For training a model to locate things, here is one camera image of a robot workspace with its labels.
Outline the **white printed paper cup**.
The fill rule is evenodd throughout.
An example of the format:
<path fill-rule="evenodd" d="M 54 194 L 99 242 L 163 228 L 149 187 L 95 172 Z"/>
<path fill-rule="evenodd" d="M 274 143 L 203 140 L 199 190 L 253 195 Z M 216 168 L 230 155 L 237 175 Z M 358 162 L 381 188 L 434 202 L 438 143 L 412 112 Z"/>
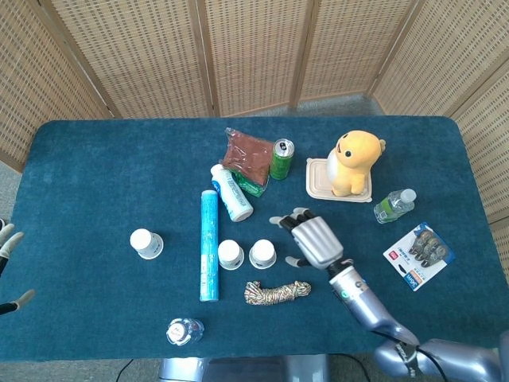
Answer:
<path fill-rule="evenodd" d="M 145 228 L 139 228 L 130 235 L 130 246 L 145 260 L 156 259 L 163 251 L 164 242 L 160 235 Z"/>
<path fill-rule="evenodd" d="M 272 267 L 277 261 L 274 245 L 266 239 L 256 241 L 249 251 L 249 260 L 257 269 Z"/>
<path fill-rule="evenodd" d="M 244 261 L 244 251 L 234 240 L 224 240 L 218 247 L 220 266 L 228 271 L 238 269 Z"/>

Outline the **clear white-cap water bottle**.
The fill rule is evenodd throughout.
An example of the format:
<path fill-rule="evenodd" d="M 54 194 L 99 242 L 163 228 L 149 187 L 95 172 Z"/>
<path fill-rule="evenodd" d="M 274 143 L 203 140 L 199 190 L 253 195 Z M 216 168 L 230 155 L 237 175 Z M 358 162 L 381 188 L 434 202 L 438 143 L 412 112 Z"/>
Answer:
<path fill-rule="evenodd" d="M 195 318 L 175 318 L 166 330 L 170 344 L 182 346 L 198 342 L 204 335 L 204 324 Z"/>

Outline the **blue table cloth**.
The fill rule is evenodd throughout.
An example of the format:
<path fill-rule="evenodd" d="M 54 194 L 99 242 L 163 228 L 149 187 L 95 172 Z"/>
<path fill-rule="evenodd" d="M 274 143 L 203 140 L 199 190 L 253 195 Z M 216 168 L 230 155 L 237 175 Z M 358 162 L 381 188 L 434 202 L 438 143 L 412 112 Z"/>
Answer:
<path fill-rule="evenodd" d="M 270 240 L 278 261 L 220 272 L 220 298 L 201 302 L 200 196 L 227 147 L 225 129 L 295 145 L 288 177 L 251 199 L 253 214 L 220 238 L 244 249 Z M 387 143 L 372 170 L 372 197 L 411 188 L 412 212 L 379 224 L 368 203 L 312 199 L 308 158 L 324 158 L 348 131 Z M 0 316 L 0 362 L 163 357 L 260 357 L 373 350 L 368 333 L 333 295 L 328 276 L 286 264 L 300 256 L 272 225 L 296 207 L 322 216 L 385 307 L 420 340 L 483 347 L 509 329 L 509 287 L 458 126 L 446 117 L 108 119 L 52 121 L 37 132 L 12 215 L 24 232 L 0 278 L 0 302 L 34 299 Z M 455 260 L 412 291 L 383 253 L 427 222 Z M 141 258 L 130 235 L 161 236 L 162 253 Z M 175 318 L 203 322 L 196 343 L 172 345 Z"/>

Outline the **light blue wrap roll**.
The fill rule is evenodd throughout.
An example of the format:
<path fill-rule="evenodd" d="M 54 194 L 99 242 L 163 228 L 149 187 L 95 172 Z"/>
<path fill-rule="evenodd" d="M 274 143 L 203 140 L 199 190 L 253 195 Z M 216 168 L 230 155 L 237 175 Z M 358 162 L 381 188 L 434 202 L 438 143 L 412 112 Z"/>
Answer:
<path fill-rule="evenodd" d="M 203 191 L 200 207 L 200 301 L 214 302 L 219 300 L 217 192 Z"/>

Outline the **beige lidded lunch box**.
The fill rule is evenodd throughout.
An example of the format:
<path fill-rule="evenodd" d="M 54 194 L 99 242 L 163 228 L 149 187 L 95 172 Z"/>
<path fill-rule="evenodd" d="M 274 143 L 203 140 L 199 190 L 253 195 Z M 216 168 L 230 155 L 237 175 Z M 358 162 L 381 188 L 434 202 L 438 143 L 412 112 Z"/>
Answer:
<path fill-rule="evenodd" d="M 353 203 L 372 202 L 371 174 L 368 174 L 361 194 L 352 194 L 346 197 L 338 197 L 334 195 L 332 192 L 332 186 L 328 179 L 327 160 L 325 158 L 308 158 L 306 160 L 305 186 L 307 194 L 318 200 Z"/>

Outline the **brown snack clear package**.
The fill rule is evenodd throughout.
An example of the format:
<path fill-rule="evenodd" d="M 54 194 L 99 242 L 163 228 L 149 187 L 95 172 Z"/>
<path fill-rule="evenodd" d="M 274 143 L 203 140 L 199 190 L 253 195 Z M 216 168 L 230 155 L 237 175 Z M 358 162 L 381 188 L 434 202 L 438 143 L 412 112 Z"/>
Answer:
<path fill-rule="evenodd" d="M 227 151 L 221 164 L 242 174 L 249 181 L 266 187 L 274 142 L 227 127 Z"/>

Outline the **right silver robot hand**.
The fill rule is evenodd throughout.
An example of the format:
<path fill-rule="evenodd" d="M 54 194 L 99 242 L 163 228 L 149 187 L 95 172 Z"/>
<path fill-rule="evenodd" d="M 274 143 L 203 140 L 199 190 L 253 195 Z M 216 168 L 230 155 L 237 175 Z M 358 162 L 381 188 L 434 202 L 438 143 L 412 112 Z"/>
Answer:
<path fill-rule="evenodd" d="M 289 215 L 272 216 L 269 222 L 288 231 L 305 255 L 301 259 L 286 256 L 285 261 L 292 267 L 332 270 L 352 263 L 343 258 L 344 248 L 328 224 L 310 209 L 297 207 Z"/>

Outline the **white blue-print plastic bottle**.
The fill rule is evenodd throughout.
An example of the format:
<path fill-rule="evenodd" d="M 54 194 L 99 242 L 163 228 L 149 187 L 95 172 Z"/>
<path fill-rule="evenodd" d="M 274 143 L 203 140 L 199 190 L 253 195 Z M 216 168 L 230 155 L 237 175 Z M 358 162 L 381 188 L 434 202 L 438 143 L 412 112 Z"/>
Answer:
<path fill-rule="evenodd" d="M 231 221 L 240 222 L 247 219 L 253 213 L 254 208 L 243 194 L 231 172 L 221 164 L 214 165 L 210 171 L 212 185 L 226 207 Z"/>

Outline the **green snack package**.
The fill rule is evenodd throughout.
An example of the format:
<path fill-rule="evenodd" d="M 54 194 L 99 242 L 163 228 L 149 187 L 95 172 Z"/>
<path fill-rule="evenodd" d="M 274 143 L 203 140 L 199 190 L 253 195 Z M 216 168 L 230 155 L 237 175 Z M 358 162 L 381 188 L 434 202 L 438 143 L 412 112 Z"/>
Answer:
<path fill-rule="evenodd" d="M 267 171 L 231 170 L 239 187 L 254 197 L 260 197 L 266 191 L 269 173 Z"/>

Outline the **woven bamboo folding screen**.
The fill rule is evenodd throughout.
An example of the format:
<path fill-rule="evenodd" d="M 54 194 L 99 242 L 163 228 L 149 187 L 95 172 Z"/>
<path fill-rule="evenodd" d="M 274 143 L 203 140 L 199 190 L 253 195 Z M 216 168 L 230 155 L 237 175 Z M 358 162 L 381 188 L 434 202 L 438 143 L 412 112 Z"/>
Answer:
<path fill-rule="evenodd" d="M 444 115 L 509 282 L 509 0 L 0 0 L 11 212 L 53 119 Z"/>

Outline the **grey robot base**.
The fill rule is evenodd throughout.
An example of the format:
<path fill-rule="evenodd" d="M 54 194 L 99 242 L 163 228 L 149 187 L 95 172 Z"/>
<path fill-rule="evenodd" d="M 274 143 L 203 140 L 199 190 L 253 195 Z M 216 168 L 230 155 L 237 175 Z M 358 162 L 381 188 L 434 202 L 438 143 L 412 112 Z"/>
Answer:
<path fill-rule="evenodd" d="M 329 356 L 165 358 L 159 382 L 332 382 Z"/>

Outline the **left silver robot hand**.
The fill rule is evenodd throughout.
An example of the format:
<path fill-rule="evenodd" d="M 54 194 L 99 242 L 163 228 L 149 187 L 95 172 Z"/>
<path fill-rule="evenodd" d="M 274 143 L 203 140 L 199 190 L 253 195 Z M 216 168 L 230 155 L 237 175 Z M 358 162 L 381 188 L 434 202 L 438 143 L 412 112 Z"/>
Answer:
<path fill-rule="evenodd" d="M 7 224 L 0 229 L 0 278 L 5 270 L 12 251 L 21 242 L 24 233 L 14 233 L 15 225 Z M 36 291 L 34 289 L 27 290 L 21 297 L 11 301 L 0 304 L 0 316 L 14 311 L 20 310 L 26 306 L 35 296 Z"/>

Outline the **green-label water bottle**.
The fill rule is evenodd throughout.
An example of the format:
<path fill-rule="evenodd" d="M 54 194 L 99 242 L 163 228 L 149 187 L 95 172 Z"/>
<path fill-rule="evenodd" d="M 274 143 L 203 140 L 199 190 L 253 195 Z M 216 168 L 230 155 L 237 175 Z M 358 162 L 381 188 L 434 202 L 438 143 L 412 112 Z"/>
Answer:
<path fill-rule="evenodd" d="M 375 207 L 374 214 L 380 224 L 396 221 L 399 217 L 414 209 L 417 194 L 413 189 L 401 189 L 390 192 Z"/>

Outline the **yellow plush toy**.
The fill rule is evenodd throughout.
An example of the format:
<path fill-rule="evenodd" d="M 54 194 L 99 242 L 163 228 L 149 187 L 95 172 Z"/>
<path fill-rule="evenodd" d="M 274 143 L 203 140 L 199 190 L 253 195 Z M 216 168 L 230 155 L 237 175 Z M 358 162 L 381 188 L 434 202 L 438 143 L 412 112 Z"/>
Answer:
<path fill-rule="evenodd" d="M 327 158 L 327 176 L 336 197 L 359 195 L 371 167 L 386 149 L 386 141 L 367 131 L 342 135 Z"/>

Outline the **carded binder clips pack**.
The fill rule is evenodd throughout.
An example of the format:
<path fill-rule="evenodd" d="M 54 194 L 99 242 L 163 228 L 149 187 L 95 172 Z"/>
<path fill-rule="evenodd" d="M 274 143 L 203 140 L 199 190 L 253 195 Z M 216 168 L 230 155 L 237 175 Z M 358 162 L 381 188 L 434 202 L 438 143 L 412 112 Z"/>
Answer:
<path fill-rule="evenodd" d="M 420 223 L 383 253 L 412 291 L 452 263 L 456 254 L 427 222 Z"/>

